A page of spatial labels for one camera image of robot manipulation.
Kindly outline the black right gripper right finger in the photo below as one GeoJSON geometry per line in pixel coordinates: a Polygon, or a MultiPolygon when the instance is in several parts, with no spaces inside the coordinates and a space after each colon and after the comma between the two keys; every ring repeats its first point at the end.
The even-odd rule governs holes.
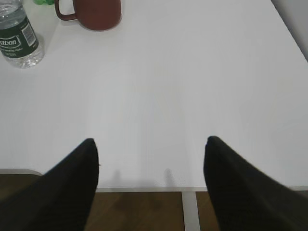
{"type": "Polygon", "coordinates": [[[221,231],[308,229],[308,198],[258,170],[217,136],[205,145],[204,178],[221,231]]]}

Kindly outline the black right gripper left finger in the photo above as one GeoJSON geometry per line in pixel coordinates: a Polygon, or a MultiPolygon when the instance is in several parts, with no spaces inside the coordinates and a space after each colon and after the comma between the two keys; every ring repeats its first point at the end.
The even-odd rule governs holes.
{"type": "Polygon", "coordinates": [[[2,231],[82,231],[99,178],[94,139],[85,139],[61,162],[0,204],[2,231]]]}

